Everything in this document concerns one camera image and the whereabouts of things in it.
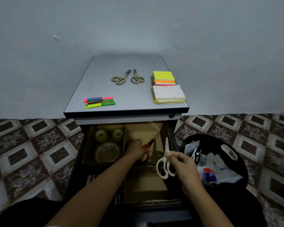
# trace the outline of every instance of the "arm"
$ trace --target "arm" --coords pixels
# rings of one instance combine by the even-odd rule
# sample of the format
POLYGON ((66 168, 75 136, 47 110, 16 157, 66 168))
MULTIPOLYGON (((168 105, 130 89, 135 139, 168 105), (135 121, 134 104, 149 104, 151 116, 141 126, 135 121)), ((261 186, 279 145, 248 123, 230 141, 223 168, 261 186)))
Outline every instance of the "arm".
POLYGON ((176 169, 183 190, 193 203, 204 227, 233 227, 203 187, 194 160, 184 153, 174 151, 168 153, 167 158, 176 169))
POLYGON ((129 169, 148 151, 140 139, 131 142, 120 160, 80 190, 46 226, 98 226, 129 169))

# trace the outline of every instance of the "open drawer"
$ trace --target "open drawer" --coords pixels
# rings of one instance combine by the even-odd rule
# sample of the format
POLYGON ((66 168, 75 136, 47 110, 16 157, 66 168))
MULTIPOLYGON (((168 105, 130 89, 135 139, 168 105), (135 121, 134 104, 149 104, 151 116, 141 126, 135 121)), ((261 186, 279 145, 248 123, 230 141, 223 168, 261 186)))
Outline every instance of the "open drawer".
POLYGON ((169 141, 169 149, 178 151, 179 147, 174 137, 176 122, 174 120, 89 126, 84 133, 75 163, 77 165, 74 166, 65 201, 113 164, 113 162, 105 162, 105 159, 109 158, 102 158, 104 160, 102 162, 96 158, 95 154, 99 152, 97 151, 99 143, 95 140, 95 133, 99 129, 105 129, 108 133, 107 140, 109 140, 113 130, 121 129, 124 132, 124 139, 118 143, 119 153, 116 161, 124 155, 132 139, 140 138, 143 144, 146 144, 158 132, 160 135, 151 146, 149 159, 145 161, 146 156, 144 156, 133 165, 111 204, 118 207, 181 205, 183 194, 178 178, 169 177, 167 180, 163 180, 156 172, 156 163, 164 155, 166 137, 169 141))

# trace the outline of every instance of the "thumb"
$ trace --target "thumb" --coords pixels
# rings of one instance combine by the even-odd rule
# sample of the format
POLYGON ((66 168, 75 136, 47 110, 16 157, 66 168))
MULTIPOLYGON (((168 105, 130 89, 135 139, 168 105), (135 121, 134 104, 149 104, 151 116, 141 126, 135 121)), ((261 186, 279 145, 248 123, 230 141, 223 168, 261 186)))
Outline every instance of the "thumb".
POLYGON ((171 153, 168 153, 166 155, 168 161, 170 164, 172 164, 174 166, 174 168, 176 169, 176 171, 178 171, 180 165, 182 164, 175 156, 173 156, 171 153))

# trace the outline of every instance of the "floor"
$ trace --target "floor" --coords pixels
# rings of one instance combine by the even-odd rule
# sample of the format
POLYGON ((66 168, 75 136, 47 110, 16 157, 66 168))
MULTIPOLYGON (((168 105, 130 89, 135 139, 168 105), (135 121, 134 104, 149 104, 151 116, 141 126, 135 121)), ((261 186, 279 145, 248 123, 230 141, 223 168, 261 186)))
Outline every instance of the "floor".
MULTIPOLYGON (((284 226, 284 114, 183 116, 178 145, 206 133, 244 159, 268 226, 284 226)), ((0 214, 32 197, 61 200, 83 133, 73 119, 0 120, 0 214)))

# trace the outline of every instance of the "forearm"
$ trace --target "forearm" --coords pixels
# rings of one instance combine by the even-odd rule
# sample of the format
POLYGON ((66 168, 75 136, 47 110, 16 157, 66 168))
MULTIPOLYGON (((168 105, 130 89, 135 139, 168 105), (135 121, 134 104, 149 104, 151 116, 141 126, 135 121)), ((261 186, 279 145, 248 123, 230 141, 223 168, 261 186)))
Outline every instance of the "forearm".
POLYGON ((187 195, 195 207, 204 227, 234 227, 202 184, 189 187, 187 195))
POLYGON ((98 226, 135 160, 124 156, 79 191, 47 225, 98 226))

